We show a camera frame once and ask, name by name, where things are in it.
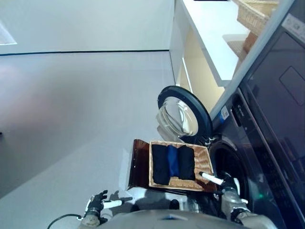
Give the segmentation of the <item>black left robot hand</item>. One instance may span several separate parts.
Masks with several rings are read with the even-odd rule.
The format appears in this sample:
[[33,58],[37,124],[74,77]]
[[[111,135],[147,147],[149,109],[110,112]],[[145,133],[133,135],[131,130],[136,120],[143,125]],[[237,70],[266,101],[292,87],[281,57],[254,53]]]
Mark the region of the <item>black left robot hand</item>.
[[124,204],[123,200],[106,200],[108,190],[104,190],[99,194],[92,195],[86,205],[85,213],[97,212],[100,213],[104,209],[118,207]]

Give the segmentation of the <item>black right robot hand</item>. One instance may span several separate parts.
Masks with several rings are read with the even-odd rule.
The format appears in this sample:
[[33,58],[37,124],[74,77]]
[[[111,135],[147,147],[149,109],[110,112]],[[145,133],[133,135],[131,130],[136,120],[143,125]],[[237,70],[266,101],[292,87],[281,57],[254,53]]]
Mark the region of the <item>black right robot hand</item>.
[[219,185],[222,189],[234,189],[240,194],[240,184],[237,178],[227,172],[221,172],[219,177],[200,171],[199,175],[210,182]]

